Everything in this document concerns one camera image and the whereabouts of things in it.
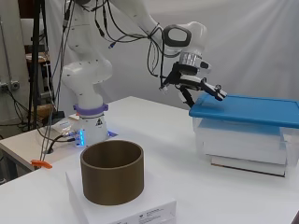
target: white plastic container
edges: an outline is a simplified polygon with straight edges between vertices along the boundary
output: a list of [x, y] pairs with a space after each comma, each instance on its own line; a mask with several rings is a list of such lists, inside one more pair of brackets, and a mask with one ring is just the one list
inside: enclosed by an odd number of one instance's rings
[[297, 165], [299, 130], [270, 125], [193, 118], [201, 154], [277, 165]]

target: white label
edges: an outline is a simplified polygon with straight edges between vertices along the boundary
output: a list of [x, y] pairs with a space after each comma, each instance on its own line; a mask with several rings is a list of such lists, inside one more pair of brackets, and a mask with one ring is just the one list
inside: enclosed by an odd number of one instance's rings
[[147, 212], [146, 214], [139, 216], [139, 224], [150, 224], [151, 221], [161, 218], [163, 209], [154, 209], [152, 211]]

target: orange object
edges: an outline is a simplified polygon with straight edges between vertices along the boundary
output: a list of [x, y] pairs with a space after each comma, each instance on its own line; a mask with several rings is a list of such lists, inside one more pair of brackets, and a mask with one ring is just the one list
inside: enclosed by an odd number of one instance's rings
[[41, 166], [41, 167], [45, 167], [47, 169], [51, 169], [52, 165], [47, 163], [46, 161], [36, 161], [36, 160], [31, 160], [31, 164], [33, 166]]

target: white box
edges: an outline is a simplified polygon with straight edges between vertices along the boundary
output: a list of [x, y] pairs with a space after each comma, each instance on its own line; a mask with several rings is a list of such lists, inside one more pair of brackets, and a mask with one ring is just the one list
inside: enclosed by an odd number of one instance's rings
[[175, 224], [177, 202], [167, 195], [159, 178], [146, 172], [145, 188], [129, 203], [103, 206], [83, 194], [80, 169], [66, 172], [69, 200], [82, 224]]

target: blue led light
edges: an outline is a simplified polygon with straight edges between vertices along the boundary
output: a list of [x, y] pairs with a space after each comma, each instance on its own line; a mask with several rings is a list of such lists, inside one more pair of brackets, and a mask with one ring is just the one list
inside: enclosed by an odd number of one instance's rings
[[81, 142], [81, 146], [84, 147], [84, 136], [83, 136], [83, 131], [80, 130], [80, 142]]

